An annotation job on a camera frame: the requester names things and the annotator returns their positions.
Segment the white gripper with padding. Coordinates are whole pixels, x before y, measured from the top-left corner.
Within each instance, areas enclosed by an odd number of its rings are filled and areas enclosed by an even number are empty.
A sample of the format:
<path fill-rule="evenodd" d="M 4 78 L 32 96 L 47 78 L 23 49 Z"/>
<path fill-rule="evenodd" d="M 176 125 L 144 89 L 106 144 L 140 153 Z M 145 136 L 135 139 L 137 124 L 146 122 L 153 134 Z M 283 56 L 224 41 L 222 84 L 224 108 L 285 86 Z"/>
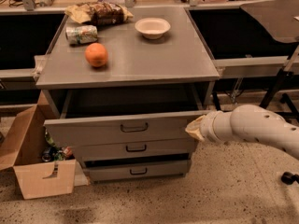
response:
<path fill-rule="evenodd" d="M 204 142 L 206 138 L 205 119 L 206 115 L 193 120 L 186 126 L 185 132 L 192 138 Z"/>

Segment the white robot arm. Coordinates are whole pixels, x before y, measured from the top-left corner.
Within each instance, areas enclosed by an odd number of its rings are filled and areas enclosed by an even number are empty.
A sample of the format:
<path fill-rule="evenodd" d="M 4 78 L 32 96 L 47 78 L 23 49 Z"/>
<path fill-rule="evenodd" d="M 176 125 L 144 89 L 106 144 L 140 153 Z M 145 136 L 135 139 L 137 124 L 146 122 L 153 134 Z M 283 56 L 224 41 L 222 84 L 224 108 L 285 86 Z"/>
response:
<path fill-rule="evenodd" d="M 189 123 L 185 131 L 200 142 L 259 143 L 299 159 L 299 127 L 257 105 L 241 105 L 231 112 L 209 112 Z"/>

